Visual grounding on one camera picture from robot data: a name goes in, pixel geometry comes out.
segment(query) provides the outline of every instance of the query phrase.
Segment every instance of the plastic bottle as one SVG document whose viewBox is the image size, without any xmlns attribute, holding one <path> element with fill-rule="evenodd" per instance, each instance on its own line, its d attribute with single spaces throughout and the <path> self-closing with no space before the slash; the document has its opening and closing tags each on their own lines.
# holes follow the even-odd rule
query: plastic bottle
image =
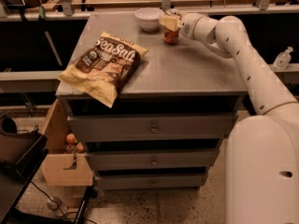
<svg viewBox="0 0 299 224">
<path fill-rule="evenodd" d="M 281 52 L 274 60 L 273 66 L 278 70 L 284 70 L 291 60 L 290 53 L 293 51 L 292 47 L 288 47 L 285 51 Z"/>
</svg>

